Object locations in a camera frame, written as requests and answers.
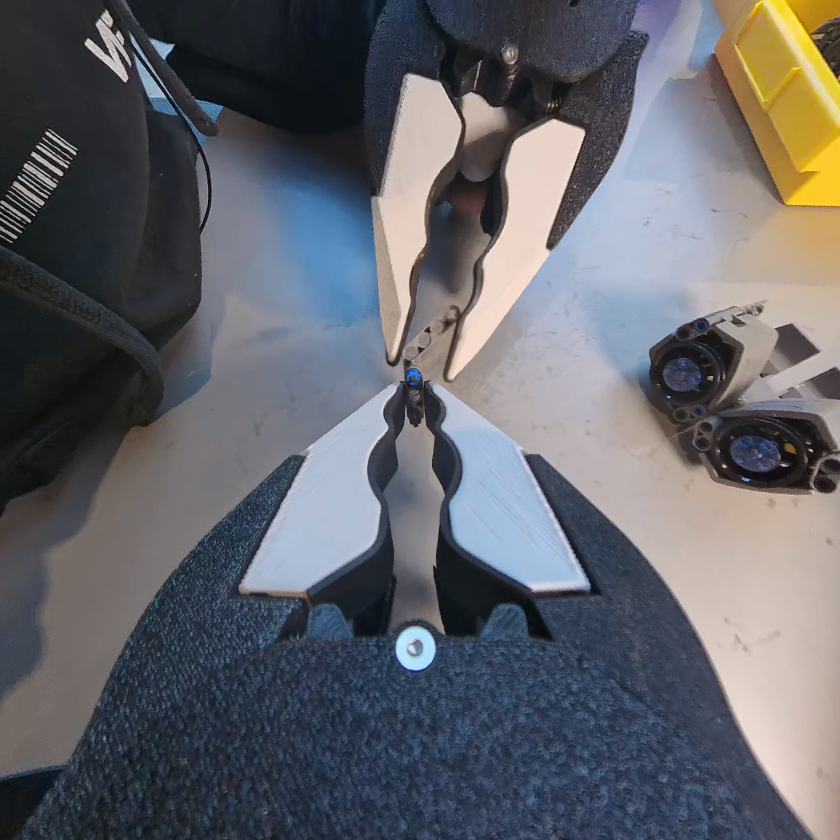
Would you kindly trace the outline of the grey desk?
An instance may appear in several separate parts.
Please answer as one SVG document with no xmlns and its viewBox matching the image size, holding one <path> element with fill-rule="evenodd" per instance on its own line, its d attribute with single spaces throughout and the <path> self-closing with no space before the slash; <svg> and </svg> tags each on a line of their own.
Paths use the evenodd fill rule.
<svg viewBox="0 0 840 840">
<path fill-rule="evenodd" d="M 448 386 L 580 488 L 673 587 L 751 745 L 838 838 L 838 494 L 729 488 L 642 383 L 681 322 L 767 302 L 838 367 L 838 209 L 790 208 L 713 57 L 709 2 L 644 2 L 623 148 L 483 353 Z M 384 364 L 358 134 L 235 112 L 206 142 L 204 300 L 165 345 L 149 427 L 101 427 L 3 513 L 3 775 L 69 760 L 146 605 L 286 456 L 375 396 Z"/>
</svg>

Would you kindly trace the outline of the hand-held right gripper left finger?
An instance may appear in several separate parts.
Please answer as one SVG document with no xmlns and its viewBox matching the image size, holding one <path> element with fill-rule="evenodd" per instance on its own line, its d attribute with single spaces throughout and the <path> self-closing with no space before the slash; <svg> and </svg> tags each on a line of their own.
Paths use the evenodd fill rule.
<svg viewBox="0 0 840 840">
<path fill-rule="evenodd" d="M 375 446 L 394 446 L 404 386 L 388 383 L 315 440 L 240 581 L 240 593 L 333 599 L 326 590 L 367 562 L 387 532 Z"/>
</svg>

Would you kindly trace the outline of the person's left forearm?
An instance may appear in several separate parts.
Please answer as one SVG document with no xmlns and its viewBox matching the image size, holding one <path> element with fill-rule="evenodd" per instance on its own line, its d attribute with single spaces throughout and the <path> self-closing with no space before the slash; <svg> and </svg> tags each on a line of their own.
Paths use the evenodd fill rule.
<svg viewBox="0 0 840 840">
<path fill-rule="evenodd" d="M 266 124 L 331 134 L 362 121 L 384 0 L 131 0 L 196 101 Z"/>
</svg>

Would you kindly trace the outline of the grey toy robot head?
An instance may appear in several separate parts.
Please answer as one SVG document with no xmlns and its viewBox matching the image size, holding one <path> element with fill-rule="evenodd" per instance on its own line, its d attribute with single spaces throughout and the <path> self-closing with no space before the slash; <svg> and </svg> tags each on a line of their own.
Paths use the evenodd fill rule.
<svg viewBox="0 0 840 840">
<path fill-rule="evenodd" d="M 786 383 L 786 373 L 821 353 L 795 323 L 770 325 L 763 307 L 767 302 L 719 307 L 660 340 L 648 351 L 648 399 L 714 483 L 767 494 L 835 494 L 838 359 Z"/>
</svg>

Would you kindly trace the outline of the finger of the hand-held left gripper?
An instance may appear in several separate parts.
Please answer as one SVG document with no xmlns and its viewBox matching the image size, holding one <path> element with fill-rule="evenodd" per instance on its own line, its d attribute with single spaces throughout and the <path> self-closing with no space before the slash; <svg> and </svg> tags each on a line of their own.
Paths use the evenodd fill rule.
<svg viewBox="0 0 840 840">
<path fill-rule="evenodd" d="M 474 294 L 446 355 L 453 381 L 489 341 L 549 254 L 549 233 L 580 154 L 585 129 L 542 119 L 521 129 L 500 161 L 500 223 L 474 266 Z"/>
<path fill-rule="evenodd" d="M 384 173 L 371 198 L 380 319 L 388 367 L 401 359 L 415 286 L 429 245 L 429 214 L 455 173 L 464 119 L 441 80 L 401 78 Z"/>
</svg>

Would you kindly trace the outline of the yellow storage bin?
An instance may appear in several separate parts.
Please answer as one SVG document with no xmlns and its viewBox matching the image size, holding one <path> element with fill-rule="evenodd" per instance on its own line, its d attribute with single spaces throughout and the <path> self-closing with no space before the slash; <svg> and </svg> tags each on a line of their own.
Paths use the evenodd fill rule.
<svg viewBox="0 0 840 840">
<path fill-rule="evenodd" d="M 840 205 L 840 82 L 814 40 L 838 0 L 714 0 L 714 56 L 786 205 Z"/>
</svg>

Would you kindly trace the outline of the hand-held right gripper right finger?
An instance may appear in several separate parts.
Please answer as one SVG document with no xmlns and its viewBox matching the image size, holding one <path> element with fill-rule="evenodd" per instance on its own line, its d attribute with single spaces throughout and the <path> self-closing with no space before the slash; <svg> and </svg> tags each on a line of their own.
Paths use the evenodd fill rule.
<svg viewBox="0 0 840 840">
<path fill-rule="evenodd" d="M 527 452 L 443 383 L 427 381 L 425 399 L 446 545 L 527 597 L 590 593 Z"/>
</svg>

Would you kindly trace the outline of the grey bent building beam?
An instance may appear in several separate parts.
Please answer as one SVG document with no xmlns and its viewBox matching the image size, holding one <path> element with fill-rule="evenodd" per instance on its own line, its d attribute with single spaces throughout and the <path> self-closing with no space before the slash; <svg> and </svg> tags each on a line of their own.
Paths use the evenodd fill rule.
<svg viewBox="0 0 840 840">
<path fill-rule="evenodd" d="M 443 315 L 432 319 L 414 340 L 404 343 L 404 355 L 401 364 L 404 369 L 409 367 L 419 367 L 419 357 L 429 355 L 429 348 L 441 341 L 461 319 L 461 307 L 448 306 Z"/>
</svg>

